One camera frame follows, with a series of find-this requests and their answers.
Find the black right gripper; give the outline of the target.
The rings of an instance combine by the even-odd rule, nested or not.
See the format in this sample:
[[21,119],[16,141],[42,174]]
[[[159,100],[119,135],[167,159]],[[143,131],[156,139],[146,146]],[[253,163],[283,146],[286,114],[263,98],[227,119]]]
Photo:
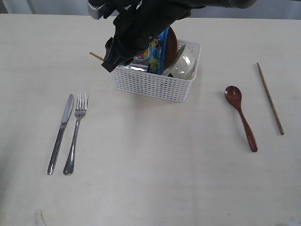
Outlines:
[[191,6],[174,0],[143,0],[140,6],[132,3],[128,9],[119,9],[113,21],[115,34],[105,44],[102,67],[111,73],[119,65],[128,65],[139,51],[191,10]]

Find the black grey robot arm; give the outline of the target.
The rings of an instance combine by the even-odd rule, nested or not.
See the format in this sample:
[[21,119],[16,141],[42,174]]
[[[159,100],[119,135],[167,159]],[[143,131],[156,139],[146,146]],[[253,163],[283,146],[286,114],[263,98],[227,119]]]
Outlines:
[[102,67],[112,72],[118,65],[128,65],[176,20],[204,7],[249,8],[253,0],[106,0],[119,12],[114,19],[114,36],[105,44]]

